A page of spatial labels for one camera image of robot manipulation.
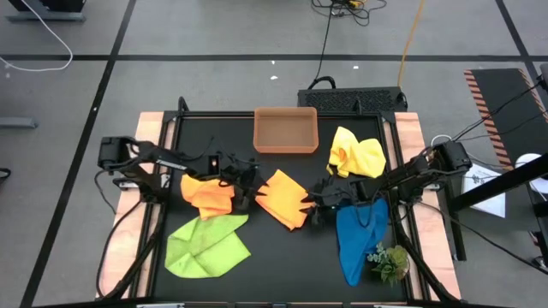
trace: plastic tray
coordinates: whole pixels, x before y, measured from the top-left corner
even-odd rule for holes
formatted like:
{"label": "plastic tray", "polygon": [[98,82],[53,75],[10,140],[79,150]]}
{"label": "plastic tray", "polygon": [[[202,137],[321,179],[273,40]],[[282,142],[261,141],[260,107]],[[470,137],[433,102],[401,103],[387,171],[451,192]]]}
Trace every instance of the plastic tray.
{"label": "plastic tray", "polygon": [[253,146],[259,153],[313,153],[318,148],[313,107],[257,108]]}

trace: black equipment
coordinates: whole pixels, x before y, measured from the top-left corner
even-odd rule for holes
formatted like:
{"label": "black equipment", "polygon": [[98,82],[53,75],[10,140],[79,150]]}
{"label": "black equipment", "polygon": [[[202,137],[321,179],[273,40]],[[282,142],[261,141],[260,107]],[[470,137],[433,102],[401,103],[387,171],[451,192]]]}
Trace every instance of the black equipment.
{"label": "black equipment", "polygon": [[[20,12],[30,11],[28,7],[20,0],[9,0],[11,4]],[[55,12],[75,12],[80,13],[84,8],[86,0],[39,0],[49,11]]]}
{"label": "black equipment", "polygon": [[[159,175],[150,175],[139,163],[155,163],[161,166],[179,169],[199,180],[218,178],[223,183],[235,185],[239,193],[233,200],[235,210],[246,210],[250,201],[258,194],[257,190],[265,182],[260,179],[255,162],[245,162],[246,168],[238,166],[240,159],[218,151],[214,155],[202,153],[197,157],[189,157],[185,153],[179,153],[155,146],[151,142],[136,141],[129,137],[105,137],[101,142],[98,166],[105,171],[119,171],[125,175],[125,181],[132,181],[140,189],[143,199],[150,202],[163,203],[165,190],[161,187]],[[309,215],[313,225],[318,225],[325,216],[336,212],[338,203],[343,198],[351,198],[354,204],[368,206],[379,194],[389,194],[397,200],[413,203],[420,200],[423,189],[432,184],[444,182],[452,175],[462,175],[472,166],[464,147],[460,143],[448,142],[434,147],[426,148],[417,157],[414,157],[404,166],[390,171],[387,175],[377,179],[363,178],[348,183],[351,192],[337,192],[336,200],[324,198],[326,190],[331,189],[329,181],[322,181],[323,185],[316,186],[310,192],[308,200],[314,201],[317,206],[310,209]],[[408,251],[417,267],[432,286],[433,291],[442,300],[451,303],[459,303],[420,258],[420,254],[414,249],[409,237],[405,234],[397,216],[397,210],[391,211],[392,221],[395,225],[396,237],[401,245]],[[115,290],[107,294],[106,298],[120,299],[125,292],[130,280],[119,283]]]}
{"label": "black equipment", "polygon": [[299,90],[299,107],[314,107],[318,111],[351,112],[356,101],[364,112],[406,112],[408,102],[397,86],[374,88]]}

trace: lime green cloth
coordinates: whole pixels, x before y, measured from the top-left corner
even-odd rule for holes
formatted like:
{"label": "lime green cloth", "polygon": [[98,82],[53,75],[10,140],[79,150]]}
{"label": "lime green cloth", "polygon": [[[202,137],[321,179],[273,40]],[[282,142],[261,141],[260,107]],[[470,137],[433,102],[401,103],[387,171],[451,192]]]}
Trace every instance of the lime green cloth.
{"label": "lime green cloth", "polygon": [[181,278],[224,275],[251,256],[234,232],[247,215],[194,218],[168,237],[165,268]]}

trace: white cable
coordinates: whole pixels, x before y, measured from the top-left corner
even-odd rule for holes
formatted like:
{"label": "white cable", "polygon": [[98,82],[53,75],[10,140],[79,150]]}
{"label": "white cable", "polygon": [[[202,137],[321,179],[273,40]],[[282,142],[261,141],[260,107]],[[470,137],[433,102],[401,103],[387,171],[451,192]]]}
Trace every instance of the white cable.
{"label": "white cable", "polygon": [[529,184],[531,184],[531,187],[533,187],[533,189],[535,190],[535,192],[537,192],[537,193],[540,195],[540,197],[542,197],[542,199],[546,202],[546,197],[545,197],[545,195],[544,195],[542,192],[540,192],[540,191],[537,189],[537,187],[535,187],[535,185],[533,184],[533,182],[530,181]]}
{"label": "white cable", "polygon": [[61,66],[60,68],[38,68],[38,69],[35,69],[35,68],[20,68],[18,66],[15,66],[14,64],[11,64],[9,62],[7,62],[6,60],[2,59],[2,57],[0,56],[0,61],[4,62],[6,64],[6,66],[8,67],[11,67],[11,68],[15,68],[15,69],[18,69],[20,71],[24,71],[24,72],[35,72],[35,73],[38,73],[38,72],[48,72],[48,71],[57,71],[57,70],[64,70],[65,68],[67,68],[67,66],[72,62],[72,58],[73,58],[73,54],[72,54],[72,50],[65,44],[65,42],[63,42],[63,40],[61,38],[59,38],[57,36],[57,34],[55,34],[49,27],[48,25],[45,24],[44,20],[42,20],[42,17],[40,17],[40,15],[38,15],[38,13],[36,13],[36,11],[31,8],[30,5],[28,5],[25,0],[21,0],[21,2],[23,2],[23,4],[25,4],[28,9],[31,10],[31,12],[33,12],[36,17],[40,20],[40,22],[42,22],[42,24],[44,25],[44,27],[59,41],[61,42],[61,44],[63,44],[63,46],[65,46],[65,48],[68,50],[68,53],[70,54],[70,58],[68,59],[68,62]]}
{"label": "white cable", "polygon": [[444,134],[440,134],[440,135],[438,135],[438,136],[432,138],[432,141],[430,141],[430,146],[434,146],[434,141],[436,141],[436,139],[438,139],[438,138],[440,138],[440,137],[445,137],[445,138],[447,138],[447,139],[449,139],[449,140],[452,140],[451,136],[449,136],[449,135],[444,135]]}

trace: gray floor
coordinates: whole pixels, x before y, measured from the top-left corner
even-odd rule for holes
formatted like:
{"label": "gray floor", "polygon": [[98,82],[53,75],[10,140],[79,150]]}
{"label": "gray floor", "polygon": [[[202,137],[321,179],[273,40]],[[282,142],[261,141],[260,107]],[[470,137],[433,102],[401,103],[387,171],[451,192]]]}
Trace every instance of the gray floor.
{"label": "gray floor", "polygon": [[[108,55],[128,0],[88,0],[83,24],[52,23],[76,55]],[[531,55],[548,55],[544,0],[506,0]],[[371,25],[333,20],[328,54],[399,55],[419,0],[389,0],[372,12]],[[12,13],[0,3],[2,14]],[[326,18],[307,0],[176,1],[137,0],[120,53],[123,55],[318,54]],[[37,23],[10,24],[0,18],[0,54],[62,54]],[[410,49],[413,55],[518,56],[494,0],[426,2]],[[18,62],[26,67],[62,62]],[[0,306],[15,307],[33,269],[45,230],[67,176],[105,62],[74,62],[62,72],[29,74],[0,68],[0,115],[33,116],[33,131],[0,130],[2,167],[13,169],[0,187]],[[399,62],[328,61],[322,72],[340,87],[393,86]],[[68,208],[39,286],[35,305],[93,298],[100,248],[112,224],[92,177],[98,171],[98,141],[132,135],[142,111],[172,110],[184,95],[191,110],[253,110],[295,106],[317,61],[116,62]],[[425,141],[455,134],[479,119],[463,79],[464,69],[523,68],[522,62],[408,62],[403,80],[410,111],[418,112]],[[480,127],[473,134],[484,134]],[[488,163],[497,163],[487,140],[466,144]],[[119,192],[103,180],[107,196]],[[530,217],[527,201],[512,201],[514,212]],[[463,221],[525,258],[539,254],[526,230],[530,220],[503,220],[467,210]],[[545,307],[546,278],[473,234],[464,233],[468,261],[456,263],[462,297],[472,303]]]}

